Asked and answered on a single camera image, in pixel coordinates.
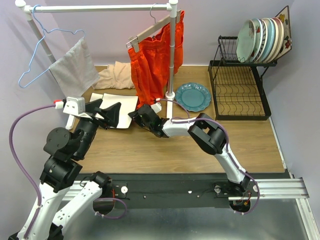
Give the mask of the white square plate black rim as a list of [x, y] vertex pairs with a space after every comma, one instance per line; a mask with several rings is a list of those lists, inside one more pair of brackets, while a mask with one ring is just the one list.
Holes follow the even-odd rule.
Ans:
[[99, 94], [99, 93], [92, 93], [91, 96], [90, 96], [90, 102], [93, 102], [93, 101], [96, 101], [98, 99], [103, 99], [103, 94]]

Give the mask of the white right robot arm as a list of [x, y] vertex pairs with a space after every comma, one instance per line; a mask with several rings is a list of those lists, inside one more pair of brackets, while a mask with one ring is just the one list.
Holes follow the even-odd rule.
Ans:
[[143, 105], [128, 114], [140, 127], [146, 127], [159, 138], [190, 136], [205, 153], [214, 156], [224, 169], [228, 182], [221, 189], [235, 196], [248, 190], [250, 178], [232, 153], [224, 127], [205, 113], [188, 119], [161, 118], [150, 105]]

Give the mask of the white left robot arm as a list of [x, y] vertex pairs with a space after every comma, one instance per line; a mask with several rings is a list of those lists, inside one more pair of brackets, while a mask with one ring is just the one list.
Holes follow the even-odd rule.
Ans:
[[[80, 193], [62, 209], [59, 206], [66, 196], [82, 166], [78, 163], [85, 158], [98, 128], [116, 128], [119, 123], [121, 103], [101, 108], [102, 99], [85, 103], [83, 97], [67, 97], [54, 103], [29, 110], [18, 116], [9, 130], [11, 154], [36, 192], [36, 200], [20, 231], [9, 236], [10, 240], [62, 240], [71, 225], [83, 210], [94, 201], [107, 201], [114, 208], [116, 198], [112, 178], [101, 171], [91, 174]], [[49, 154], [36, 184], [26, 171], [15, 151], [13, 133], [17, 123], [24, 117], [44, 109], [62, 109], [71, 118], [79, 120], [75, 131], [69, 127], [56, 127], [49, 132], [43, 150]]]

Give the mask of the teal scalloped ceramic plate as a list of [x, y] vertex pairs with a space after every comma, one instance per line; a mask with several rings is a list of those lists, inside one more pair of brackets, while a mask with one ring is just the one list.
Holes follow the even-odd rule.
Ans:
[[210, 91], [200, 83], [188, 82], [179, 86], [175, 92], [175, 100], [190, 112], [200, 112], [211, 102]]

